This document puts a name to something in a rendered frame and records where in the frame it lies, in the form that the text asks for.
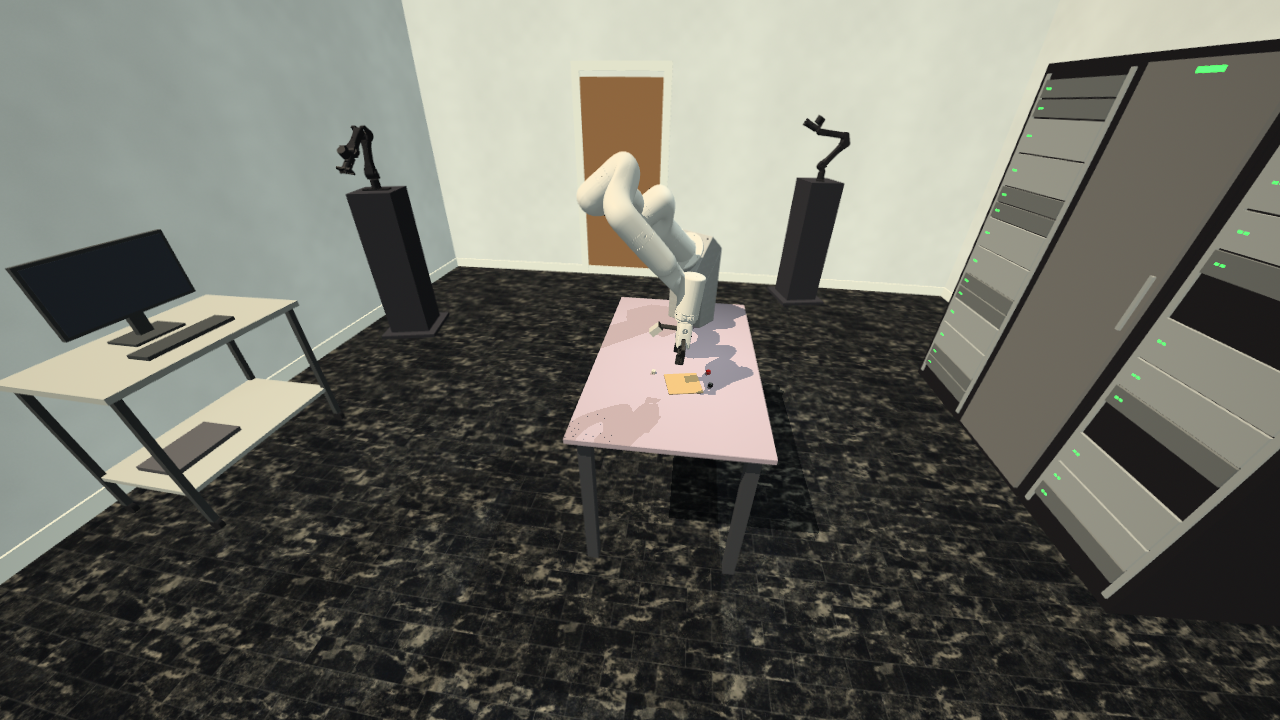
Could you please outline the orange mat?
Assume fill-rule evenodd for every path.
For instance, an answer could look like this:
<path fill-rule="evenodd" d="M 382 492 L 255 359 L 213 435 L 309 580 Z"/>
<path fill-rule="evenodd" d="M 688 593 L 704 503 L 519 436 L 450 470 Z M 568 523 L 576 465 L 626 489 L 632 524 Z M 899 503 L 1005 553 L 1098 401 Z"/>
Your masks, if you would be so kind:
<path fill-rule="evenodd" d="M 669 395 L 703 393 L 696 373 L 664 374 Z"/>

